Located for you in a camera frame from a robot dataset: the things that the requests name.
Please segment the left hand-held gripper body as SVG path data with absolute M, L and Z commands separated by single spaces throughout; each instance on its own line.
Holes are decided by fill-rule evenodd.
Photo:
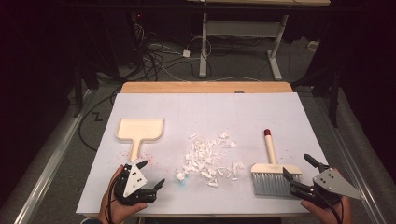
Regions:
M 148 183 L 141 169 L 135 164 L 125 164 L 123 171 L 116 178 L 114 196 L 123 205 L 137 203 L 153 203 L 157 199 L 157 191 L 144 189 Z

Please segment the black metal stand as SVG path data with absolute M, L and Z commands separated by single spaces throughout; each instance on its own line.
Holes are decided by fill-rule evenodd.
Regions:
M 74 117 L 76 118 L 80 114 L 83 106 L 80 63 L 77 63 L 74 69 L 74 90 L 75 90 L 75 102 L 76 102 Z
M 339 92 L 340 76 L 338 72 L 335 72 L 332 80 L 331 87 L 331 100 L 329 107 L 329 118 L 334 128 L 338 127 L 337 124 L 337 107 L 338 107 L 338 92 Z

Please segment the person's right hand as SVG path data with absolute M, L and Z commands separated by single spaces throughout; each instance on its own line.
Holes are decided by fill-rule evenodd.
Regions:
M 341 202 L 335 204 L 332 209 L 320 208 L 306 200 L 301 201 L 301 206 L 312 213 L 321 224 L 339 224 L 339 221 L 342 224 L 353 224 L 351 204 L 348 197 L 343 197 Z

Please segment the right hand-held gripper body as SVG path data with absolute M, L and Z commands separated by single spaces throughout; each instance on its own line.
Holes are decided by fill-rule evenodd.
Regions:
M 324 170 L 312 178 L 313 185 L 290 181 L 290 194 L 300 199 L 309 201 L 318 207 L 330 207 L 341 202 L 343 196 L 358 200 L 363 195 L 349 182 L 347 182 L 338 171 L 333 168 Z

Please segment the cream plastic dustpan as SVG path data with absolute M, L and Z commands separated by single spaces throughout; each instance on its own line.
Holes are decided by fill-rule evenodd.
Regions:
M 159 140 L 163 135 L 164 119 L 120 119 L 116 137 L 122 142 L 130 142 L 129 161 L 139 157 L 141 145 Z

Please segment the person's left hand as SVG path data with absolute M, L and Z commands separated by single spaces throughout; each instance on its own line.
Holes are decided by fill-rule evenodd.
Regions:
M 112 184 L 122 172 L 123 165 L 120 165 L 111 177 L 107 190 L 101 201 L 100 211 L 97 218 L 102 224 L 121 224 L 127 217 L 134 215 L 148 207 L 146 203 L 138 203 L 133 206 L 121 204 L 113 195 Z

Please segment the white metal desk frame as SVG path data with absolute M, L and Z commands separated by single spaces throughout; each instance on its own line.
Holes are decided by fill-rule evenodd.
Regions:
M 327 7 L 331 0 L 189 0 L 198 2 L 202 6 L 221 6 L 242 5 L 257 7 Z M 282 76 L 276 61 L 276 54 L 280 41 L 286 29 L 288 14 L 283 14 L 280 21 L 258 22 L 258 21 L 240 21 L 232 19 L 221 21 L 218 19 L 209 19 L 207 13 L 203 14 L 202 46 L 200 52 L 199 77 L 208 77 L 209 63 L 208 56 L 212 50 L 207 37 L 211 36 L 238 36 L 238 37 L 271 37 L 273 38 L 273 48 L 267 51 L 268 63 L 272 69 L 275 80 L 281 80 Z

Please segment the cream hand brush grey bristles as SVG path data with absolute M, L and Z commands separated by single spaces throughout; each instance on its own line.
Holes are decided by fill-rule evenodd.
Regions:
M 283 176 L 286 169 L 291 178 L 300 179 L 302 170 L 293 164 L 279 164 L 271 131 L 263 131 L 264 142 L 269 158 L 268 163 L 254 163 L 250 169 L 252 173 L 253 190 L 255 195 L 270 197 L 290 197 L 290 182 Z

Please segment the wooden table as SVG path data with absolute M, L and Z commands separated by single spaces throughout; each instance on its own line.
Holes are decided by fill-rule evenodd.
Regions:
M 121 93 L 280 93 L 292 92 L 287 82 L 163 81 L 126 82 Z

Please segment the white table cover sheet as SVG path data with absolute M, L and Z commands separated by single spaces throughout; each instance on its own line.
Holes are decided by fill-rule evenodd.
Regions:
M 157 199 L 142 211 L 144 217 L 297 217 L 306 215 L 295 198 L 257 196 L 250 168 L 268 161 L 263 132 L 272 133 L 276 159 L 301 168 L 301 180 L 311 184 L 318 171 L 305 159 L 326 158 L 297 93 L 133 94 L 117 96 L 101 144 L 78 203 L 78 213 L 92 216 L 117 168 L 128 162 L 130 143 L 116 136 L 121 119 L 163 119 L 163 134 L 141 146 L 139 156 L 148 161 L 142 172 L 148 184 L 163 187 Z M 236 175 L 222 174 L 216 187 L 191 172 L 184 181 L 176 177 L 191 144 L 199 137 L 216 139 L 226 132 L 233 147 L 218 147 L 214 159 L 224 170 L 235 161 L 243 168 Z

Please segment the metal floor rail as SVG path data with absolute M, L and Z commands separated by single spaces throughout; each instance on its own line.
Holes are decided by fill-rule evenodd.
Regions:
M 380 211 L 380 207 L 375 200 L 373 191 L 370 189 L 368 182 L 364 179 L 362 172 L 358 169 L 357 163 L 352 157 L 352 154 L 349 152 L 349 148 L 347 147 L 346 142 L 339 132 L 339 129 L 333 126 L 328 115 L 328 108 L 325 104 L 325 101 L 321 98 L 316 98 L 315 102 L 321 115 L 324 117 L 327 126 L 330 128 L 332 136 L 337 142 L 337 152 L 341 155 L 341 161 L 346 167 L 346 171 L 343 172 L 343 175 L 348 175 L 353 185 L 361 193 L 361 203 L 363 204 L 365 211 L 367 212 L 372 223 L 387 224 L 386 219 L 383 213 Z
M 73 135 L 77 131 L 78 125 L 82 121 L 82 117 L 88 110 L 88 106 L 91 104 L 95 94 L 96 91 L 86 90 L 82 97 L 82 106 L 78 109 L 78 112 L 73 112 L 72 115 L 65 120 L 61 127 L 59 142 L 54 146 L 53 151 L 46 162 L 46 166 L 43 168 L 40 176 L 35 182 L 35 186 L 26 199 L 13 224 L 31 224 L 37 209 L 50 188 L 53 178 L 56 176 Z

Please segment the pile of white paper scraps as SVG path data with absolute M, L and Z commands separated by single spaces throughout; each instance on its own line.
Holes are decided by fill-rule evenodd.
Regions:
M 180 183 L 186 182 L 191 176 L 198 176 L 210 188 L 217 188 L 221 178 L 237 181 L 238 174 L 246 169 L 245 164 L 239 159 L 227 161 L 231 152 L 237 149 L 237 144 L 228 132 L 221 132 L 212 139 L 195 133 L 189 139 L 191 147 L 175 174 L 176 180 Z

